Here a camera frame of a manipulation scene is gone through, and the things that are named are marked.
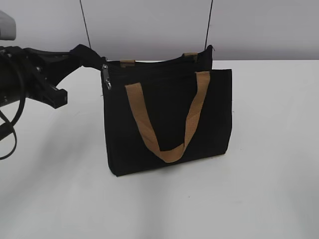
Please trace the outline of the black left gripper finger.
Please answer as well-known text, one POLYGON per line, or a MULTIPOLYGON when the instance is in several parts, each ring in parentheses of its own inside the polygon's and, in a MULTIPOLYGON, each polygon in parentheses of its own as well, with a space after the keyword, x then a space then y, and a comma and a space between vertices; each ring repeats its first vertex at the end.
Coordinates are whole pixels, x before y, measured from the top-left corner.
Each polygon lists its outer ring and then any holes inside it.
POLYGON ((62 64, 62 63, 74 63, 75 59, 70 55, 69 52, 52 52, 42 51, 33 48, 24 49, 28 59, 34 65, 51 65, 51 64, 62 64))
POLYGON ((67 104, 67 91, 58 89, 54 78, 42 67, 37 66, 37 100, 54 109, 67 104))

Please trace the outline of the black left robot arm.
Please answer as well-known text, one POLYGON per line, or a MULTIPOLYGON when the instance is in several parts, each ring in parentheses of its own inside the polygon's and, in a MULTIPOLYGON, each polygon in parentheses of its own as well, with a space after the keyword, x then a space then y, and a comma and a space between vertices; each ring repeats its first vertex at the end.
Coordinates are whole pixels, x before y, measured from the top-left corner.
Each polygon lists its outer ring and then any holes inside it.
POLYGON ((57 85, 78 69, 69 52, 48 52, 9 46, 0 48, 0 105, 20 100, 21 94, 54 109, 67 104, 67 91, 57 85))

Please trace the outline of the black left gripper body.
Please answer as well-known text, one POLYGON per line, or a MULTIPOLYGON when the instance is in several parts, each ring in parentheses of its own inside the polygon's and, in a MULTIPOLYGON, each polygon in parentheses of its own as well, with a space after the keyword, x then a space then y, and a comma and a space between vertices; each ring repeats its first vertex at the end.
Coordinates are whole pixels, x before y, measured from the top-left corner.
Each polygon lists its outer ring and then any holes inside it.
POLYGON ((37 66, 20 47, 0 48, 0 103, 20 100, 21 94, 37 100, 37 66))

